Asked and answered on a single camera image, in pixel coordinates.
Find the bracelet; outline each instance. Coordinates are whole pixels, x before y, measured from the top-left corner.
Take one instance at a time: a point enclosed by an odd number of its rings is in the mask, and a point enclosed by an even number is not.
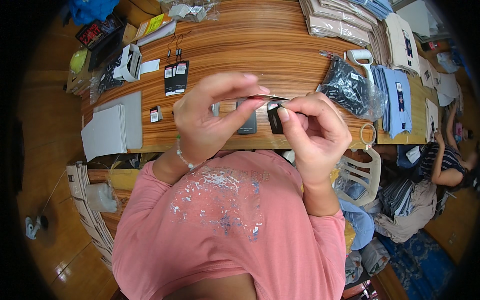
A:
[[[192,163],[189,163],[188,161],[185,160],[185,158],[183,158],[183,156],[181,155],[181,150],[180,150],[180,136],[177,136],[177,155],[180,157],[180,159],[185,163],[185,165],[187,165],[190,169],[193,169],[197,166],[199,166],[200,164],[198,165],[194,165]]]

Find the cable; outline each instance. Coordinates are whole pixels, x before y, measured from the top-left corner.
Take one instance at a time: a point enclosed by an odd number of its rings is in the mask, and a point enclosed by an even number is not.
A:
[[[44,211],[45,208],[47,207],[48,202],[49,202],[50,199],[52,198],[53,192],[55,192],[55,189],[57,188],[58,184],[60,183],[60,179],[63,177],[63,175],[65,174],[65,172],[67,172],[67,169],[65,169],[65,170],[63,171],[63,173],[60,175],[59,181],[57,181],[57,184],[55,184],[55,187],[53,188],[53,191],[52,191],[52,193],[50,194],[50,197],[48,198],[47,203],[45,203],[45,206],[43,207],[42,212],[41,212],[40,214],[43,214],[43,211]]]

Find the chair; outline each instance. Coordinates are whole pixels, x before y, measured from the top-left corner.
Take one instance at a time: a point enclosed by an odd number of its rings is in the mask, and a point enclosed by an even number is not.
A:
[[[349,201],[355,204],[356,206],[363,206],[375,200],[375,197],[377,196],[378,185],[380,183],[380,172],[382,167],[380,155],[375,150],[373,150],[373,148],[370,148],[368,150],[363,150],[363,151],[372,157],[372,161],[369,163],[361,163],[349,157],[343,156],[343,158],[348,162],[348,165],[345,166],[345,170],[348,171],[348,175],[343,175],[343,176],[344,177],[346,176],[347,179],[360,183],[365,187],[366,191],[362,193],[357,200],[353,200],[350,196],[345,194],[343,191],[338,192],[338,196],[340,198],[342,198],[343,200]],[[356,168],[353,168],[350,165],[353,165],[359,168],[370,169],[370,172],[367,173],[364,171],[360,171]],[[360,175],[361,177],[367,178],[368,183],[365,182],[360,177],[353,176],[351,173],[355,173],[357,175]]]

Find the light blue shirt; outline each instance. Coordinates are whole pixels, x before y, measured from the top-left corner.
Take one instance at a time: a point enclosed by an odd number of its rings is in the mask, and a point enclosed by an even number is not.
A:
[[[390,103],[390,138],[403,131],[412,131],[410,84],[400,70],[382,69],[388,89]]]

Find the wooden table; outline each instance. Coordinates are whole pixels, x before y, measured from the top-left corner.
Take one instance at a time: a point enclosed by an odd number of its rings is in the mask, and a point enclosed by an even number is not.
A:
[[[225,1],[220,6],[219,21],[199,24],[179,22],[175,34],[183,35],[179,44],[184,60],[190,61],[187,91],[201,78],[217,73],[240,71],[256,74],[259,83],[268,87],[271,94],[292,98],[314,91],[322,82],[330,60],[319,55],[318,50],[343,54],[360,47],[339,38],[318,38],[308,35],[300,5],[280,0]],[[90,105],[84,99],[82,114],[84,124],[92,119],[93,107],[115,98],[142,91],[143,147],[130,152],[163,152],[175,142],[177,130],[173,121],[172,106],[182,95],[165,96],[164,72],[167,65],[167,45],[172,36],[140,47],[143,61],[161,59],[160,70],[145,73],[135,83],[105,92]],[[175,61],[175,42],[170,45]],[[150,123],[150,108],[160,105],[164,119]],[[235,109],[235,103],[222,103],[220,116]],[[360,120],[340,108],[352,134],[350,147],[362,147],[360,127],[369,122]],[[274,149],[290,148],[284,135],[272,134],[267,118],[266,104],[257,111],[257,133],[235,133],[224,149]],[[371,140],[372,130],[364,130],[364,139]]]

